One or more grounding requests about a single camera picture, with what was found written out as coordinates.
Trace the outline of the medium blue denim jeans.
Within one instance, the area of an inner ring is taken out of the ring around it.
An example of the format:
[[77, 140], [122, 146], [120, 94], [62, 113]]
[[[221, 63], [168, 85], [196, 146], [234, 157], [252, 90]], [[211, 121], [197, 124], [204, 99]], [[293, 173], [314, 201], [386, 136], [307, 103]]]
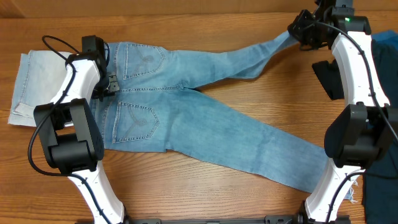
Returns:
[[225, 78], [257, 78], [273, 55], [294, 44], [288, 32], [223, 53], [110, 44], [107, 69], [120, 89], [90, 103], [105, 148], [173, 150], [312, 192], [328, 160], [322, 148], [198, 91]]

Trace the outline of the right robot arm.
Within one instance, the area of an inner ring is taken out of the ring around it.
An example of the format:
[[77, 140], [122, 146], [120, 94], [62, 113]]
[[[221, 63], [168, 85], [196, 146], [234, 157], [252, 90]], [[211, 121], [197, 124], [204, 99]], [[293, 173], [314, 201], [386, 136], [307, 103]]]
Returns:
[[356, 16], [351, 1], [317, 1], [302, 10], [288, 27], [301, 50], [328, 47], [339, 72], [332, 75], [322, 63], [317, 77], [332, 85], [331, 98], [342, 98], [345, 108], [325, 133], [328, 156], [325, 170], [312, 194], [295, 215], [268, 215], [267, 223], [349, 223], [338, 209], [356, 179], [368, 173], [397, 140], [397, 110], [391, 106], [378, 79], [367, 17]]

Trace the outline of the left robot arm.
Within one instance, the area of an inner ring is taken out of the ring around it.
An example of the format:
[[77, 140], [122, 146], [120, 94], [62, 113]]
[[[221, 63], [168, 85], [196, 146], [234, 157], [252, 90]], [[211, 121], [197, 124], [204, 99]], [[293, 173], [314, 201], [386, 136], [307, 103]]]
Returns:
[[115, 73], [109, 73], [110, 48], [103, 39], [85, 36], [82, 50], [64, 57], [67, 75], [59, 92], [46, 105], [36, 106], [36, 129], [28, 146], [28, 160], [32, 146], [40, 139], [47, 164], [58, 169], [57, 177], [71, 180], [93, 214], [94, 223], [130, 223], [123, 203], [117, 198], [103, 167], [104, 142], [90, 110], [91, 100], [102, 101], [119, 91]]

